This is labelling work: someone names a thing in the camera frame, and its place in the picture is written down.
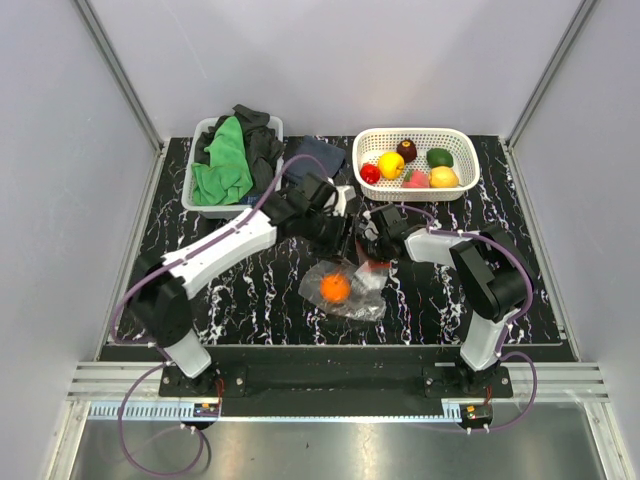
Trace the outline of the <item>clear zip top bag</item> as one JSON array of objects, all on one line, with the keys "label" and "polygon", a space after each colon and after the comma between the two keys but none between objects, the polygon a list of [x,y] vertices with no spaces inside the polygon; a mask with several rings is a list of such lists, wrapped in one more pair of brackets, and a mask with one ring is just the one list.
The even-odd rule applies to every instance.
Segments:
[{"label": "clear zip top bag", "polygon": [[375,322],[386,313],[382,291],[389,273],[389,263],[322,260],[304,275],[298,293],[327,314]]}]

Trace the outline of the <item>pink fake peach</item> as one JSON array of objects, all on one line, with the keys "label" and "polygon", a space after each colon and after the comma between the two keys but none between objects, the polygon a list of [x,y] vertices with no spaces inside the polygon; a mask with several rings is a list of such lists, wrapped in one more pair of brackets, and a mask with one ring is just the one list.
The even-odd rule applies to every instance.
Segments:
[{"label": "pink fake peach", "polygon": [[409,170],[403,178],[402,187],[411,189],[429,188],[429,176],[419,170]]}]

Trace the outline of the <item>yellow fake fruit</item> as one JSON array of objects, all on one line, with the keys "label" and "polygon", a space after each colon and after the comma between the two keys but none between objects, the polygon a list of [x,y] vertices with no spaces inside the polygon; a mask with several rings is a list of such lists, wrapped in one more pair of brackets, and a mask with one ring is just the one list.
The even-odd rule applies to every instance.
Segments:
[{"label": "yellow fake fruit", "polygon": [[447,166],[438,166],[429,171],[429,183],[432,188],[456,188],[459,178],[455,171]]}]

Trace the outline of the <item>dark red fake fruit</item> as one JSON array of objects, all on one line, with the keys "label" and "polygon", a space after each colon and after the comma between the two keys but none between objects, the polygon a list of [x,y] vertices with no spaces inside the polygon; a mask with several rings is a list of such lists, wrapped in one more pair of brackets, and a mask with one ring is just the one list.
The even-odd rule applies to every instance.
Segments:
[{"label": "dark red fake fruit", "polygon": [[402,140],[396,147],[396,152],[403,158],[405,163],[414,161],[417,156],[417,147],[410,139]]}]

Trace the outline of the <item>dark green fake vegetable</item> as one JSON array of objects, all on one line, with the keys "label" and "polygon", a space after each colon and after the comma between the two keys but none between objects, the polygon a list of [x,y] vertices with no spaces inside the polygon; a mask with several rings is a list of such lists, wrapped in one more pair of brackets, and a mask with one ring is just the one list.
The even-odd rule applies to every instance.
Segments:
[{"label": "dark green fake vegetable", "polygon": [[454,166],[453,155],[444,148],[431,148],[427,151],[426,160],[431,169],[437,167],[452,168]]}]

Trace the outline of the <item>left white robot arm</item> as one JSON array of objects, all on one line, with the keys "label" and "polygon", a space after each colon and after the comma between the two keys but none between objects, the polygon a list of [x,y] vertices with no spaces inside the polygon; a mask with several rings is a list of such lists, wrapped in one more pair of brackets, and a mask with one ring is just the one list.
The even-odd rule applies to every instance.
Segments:
[{"label": "left white robot arm", "polygon": [[231,267],[289,238],[304,238],[329,256],[343,255],[353,224],[347,207],[355,198],[354,187],[308,174],[293,188],[269,189],[254,208],[195,243],[137,259],[124,304],[182,372],[181,384],[190,393],[206,395],[216,382],[211,356],[193,327],[191,300]]}]

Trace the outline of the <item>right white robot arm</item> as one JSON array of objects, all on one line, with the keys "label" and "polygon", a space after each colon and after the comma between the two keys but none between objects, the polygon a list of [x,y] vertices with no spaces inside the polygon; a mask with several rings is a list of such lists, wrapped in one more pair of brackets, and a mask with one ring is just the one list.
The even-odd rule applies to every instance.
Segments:
[{"label": "right white robot arm", "polygon": [[533,274],[509,235],[497,226],[479,232],[412,226],[389,204],[364,215],[356,239],[375,261],[404,259],[456,271],[472,317],[446,381],[463,395],[480,394],[500,365],[508,326],[533,301]]}]

